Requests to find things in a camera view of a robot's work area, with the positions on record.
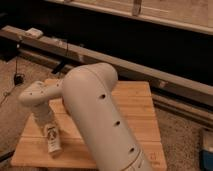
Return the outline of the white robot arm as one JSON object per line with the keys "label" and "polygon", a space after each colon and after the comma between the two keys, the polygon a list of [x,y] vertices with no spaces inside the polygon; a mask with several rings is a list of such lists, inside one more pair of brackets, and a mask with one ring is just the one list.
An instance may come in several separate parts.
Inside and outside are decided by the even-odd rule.
{"label": "white robot arm", "polygon": [[31,108],[49,153],[62,149],[49,105],[50,100],[61,98],[100,171],[154,171],[111,95],[117,81],[117,71],[110,64],[82,65],[53,85],[32,83],[19,101]]}

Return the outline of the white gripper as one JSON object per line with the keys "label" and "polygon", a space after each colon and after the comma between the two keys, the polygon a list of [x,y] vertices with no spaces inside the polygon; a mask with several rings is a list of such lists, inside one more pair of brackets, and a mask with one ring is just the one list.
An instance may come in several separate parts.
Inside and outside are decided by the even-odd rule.
{"label": "white gripper", "polygon": [[54,116],[54,112],[49,106],[48,102],[38,104],[31,108],[34,120],[39,127],[40,132],[47,136],[48,128],[56,128],[57,122]]}

